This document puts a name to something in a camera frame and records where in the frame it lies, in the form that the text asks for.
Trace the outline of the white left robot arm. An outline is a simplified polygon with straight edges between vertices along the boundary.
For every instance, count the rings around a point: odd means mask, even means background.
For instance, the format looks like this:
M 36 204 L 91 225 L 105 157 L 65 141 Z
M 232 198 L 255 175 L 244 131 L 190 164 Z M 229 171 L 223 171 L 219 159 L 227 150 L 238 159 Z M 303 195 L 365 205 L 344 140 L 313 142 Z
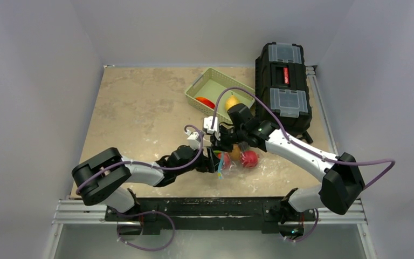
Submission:
M 117 148 L 111 147 L 74 167 L 71 174 L 77 185 L 75 192 L 84 205 L 105 204 L 131 221 L 139 215 L 139 206 L 135 193 L 122 188 L 123 183 L 165 187 L 190 171 L 215 173 L 219 163 L 219 157 L 210 147 L 194 149 L 181 145 L 153 163 L 126 159 Z

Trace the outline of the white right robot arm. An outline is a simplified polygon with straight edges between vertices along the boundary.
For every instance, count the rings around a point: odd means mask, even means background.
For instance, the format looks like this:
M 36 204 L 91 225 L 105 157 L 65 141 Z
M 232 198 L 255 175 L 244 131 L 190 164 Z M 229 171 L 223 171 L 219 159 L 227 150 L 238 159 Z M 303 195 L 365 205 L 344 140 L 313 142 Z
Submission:
M 203 130 L 211 136 L 213 148 L 230 151 L 235 144 L 245 142 L 290 161 L 319 181 L 310 188 L 296 188 L 283 198 L 281 212 L 285 218 L 293 220 L 317 208 L 344 215 L 364 191 L 365 183 L 352 155 L 325 152 L 291 137 L 274 120 L 253 116 L 243 104 L 230 108 L 229 116 L 231 128 L 221 126 L 217 117 L 204 118 Z

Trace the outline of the red orange fake tomato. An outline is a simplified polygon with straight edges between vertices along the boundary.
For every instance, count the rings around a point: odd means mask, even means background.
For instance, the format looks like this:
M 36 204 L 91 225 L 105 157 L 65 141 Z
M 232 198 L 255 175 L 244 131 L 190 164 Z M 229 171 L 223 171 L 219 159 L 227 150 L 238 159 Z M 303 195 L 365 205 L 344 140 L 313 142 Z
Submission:
M 196 100 L 199 101 L 200 103 L 204 104 L 205 106 L 211 108 L 211 109 L 215 109 L 215 107 L 216 107 L 215 103 L 213 103 L 212 101 L 210 101 L 207 98 L 196 97 Z

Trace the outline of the yellow fake lemon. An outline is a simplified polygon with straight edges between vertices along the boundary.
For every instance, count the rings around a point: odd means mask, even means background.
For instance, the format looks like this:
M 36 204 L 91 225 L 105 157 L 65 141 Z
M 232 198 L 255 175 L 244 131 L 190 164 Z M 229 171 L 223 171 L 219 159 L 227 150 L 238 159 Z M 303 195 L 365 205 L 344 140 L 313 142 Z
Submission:
M 232 93 L 225 102 L 225 110 L 228 111 L 230 108 L 240 103 L 241 101 Z

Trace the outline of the clear zip bag blue seal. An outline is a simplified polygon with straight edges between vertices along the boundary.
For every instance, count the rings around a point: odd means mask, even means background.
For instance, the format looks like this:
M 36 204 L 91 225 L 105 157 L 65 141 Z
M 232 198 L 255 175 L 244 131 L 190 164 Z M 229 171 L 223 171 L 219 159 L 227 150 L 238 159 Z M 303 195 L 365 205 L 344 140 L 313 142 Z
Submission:
M 241 147 L 242 152 L 244 152 L 246 150 L 253 150 L 246 142 L 240 142 L 239 145 Z M 255 151 L 255 152 L 259 156 L 259 160 L 260 160 L 260 153 L 257 152 L 257 151 Z M 239 174 L 242 171 L 249 170 L 249 169 L 252 169 L 252 168 L 244 168 L 241 165 L 240 160 L 238 160 L 238 161 L 231 160 L 231 167 L 229 169 L 226 169 L 226 170 L 221 170 L 220 168 L 218 168 L 218 172 L 216 173 L 216 175 L 217 175 L 217 178 L 219 180 L 222 180 L 224 178 L 232 177 L 233 175 Z

